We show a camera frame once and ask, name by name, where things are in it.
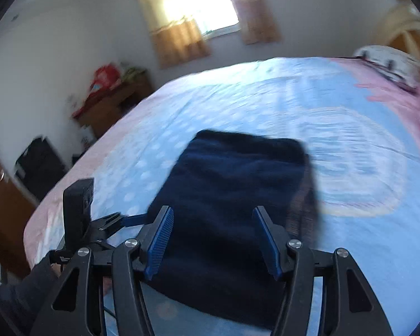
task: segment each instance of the metal screw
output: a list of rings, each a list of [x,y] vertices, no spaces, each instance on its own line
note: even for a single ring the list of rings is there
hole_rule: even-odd
[[[80,248],[78,250],[78,255],[79,256],[86,256],[86,255],[89,254],[89,252],[90,252],[90,250],[88,248]]]
[[[137,245],[138,245],[137,239],[128,239],[124,242],[124,246],[128,248],[133,248],[133,247],[136,247]]]
[[[292,240],[288,241],[288,245],[292,248],[298,249],[302,246],[302,242],[300,240],[297,240],[297,239],[292,239]]]
[[[337,255],[339,255],[341,258],[348,257],[348,251],[344,248],[339,248],[336,250]]]

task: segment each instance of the pillow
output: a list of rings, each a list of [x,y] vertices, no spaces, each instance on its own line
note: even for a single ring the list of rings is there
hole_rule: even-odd
[[[415,93],[420,84],[420,62],[389,46],[364,46],[355,51],[365,64],[406,91]]]

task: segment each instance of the cable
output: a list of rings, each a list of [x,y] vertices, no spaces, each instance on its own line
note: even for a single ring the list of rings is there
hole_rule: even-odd
[[[117,316],[115,316],[115,313],[109,310],[106,306],[104,306],[104,311],[110,314],[114,319],[117,319]]]

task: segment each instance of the orange curtain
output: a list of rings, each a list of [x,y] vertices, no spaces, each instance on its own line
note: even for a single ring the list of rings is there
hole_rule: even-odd
[[[162,68],[209,55],[209,49],[183,0],[140,0]]]
[[[281,35],[266,0],[232,0],[245,44],[280,41]]]

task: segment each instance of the wooden desk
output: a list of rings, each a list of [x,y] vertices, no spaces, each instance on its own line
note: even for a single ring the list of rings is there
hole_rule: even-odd
[[[109,95],[77,117],[76,121],[81,126],[90,126],[96,138],[99,139],[118,120],[153,92],[147,73],[141,73],[133,83],[123,83],[113,89]]]

